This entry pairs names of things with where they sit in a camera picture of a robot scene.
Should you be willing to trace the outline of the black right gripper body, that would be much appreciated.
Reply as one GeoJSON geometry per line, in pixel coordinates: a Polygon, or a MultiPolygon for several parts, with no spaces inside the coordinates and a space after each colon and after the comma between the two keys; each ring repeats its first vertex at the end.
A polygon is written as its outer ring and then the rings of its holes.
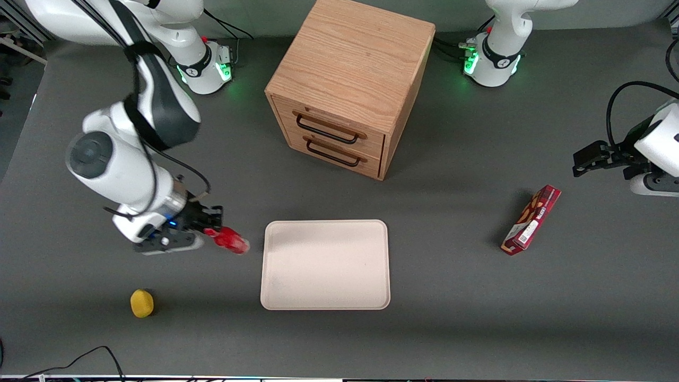
{"type": "Polygon", "coordinates": [[[210,206],[202,204],[187,204],[174,217],[174,229],[178,231],[196,231],[208,235],[209,237],[216,237],[220,232],[206,232],[202,231],[202,222],[204,219],[211,219],[207,213],[210,206]]]}

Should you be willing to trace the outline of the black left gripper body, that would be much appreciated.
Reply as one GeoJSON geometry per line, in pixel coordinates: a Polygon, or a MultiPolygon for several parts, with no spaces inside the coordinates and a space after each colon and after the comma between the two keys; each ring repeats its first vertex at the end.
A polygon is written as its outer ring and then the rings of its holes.
{"type": "Polygon", "coordinates": [[[619,142],[614,141],[613,131],[610,128],[610,146],[613,150],[610,167],[625,167],[623,169],[625,180],[631,180],[634,176],[659,172],[659,168],[634,147],[635,143],[649,131],[651,121],[652,118],[647,118],[636,124],[619,142]]]}

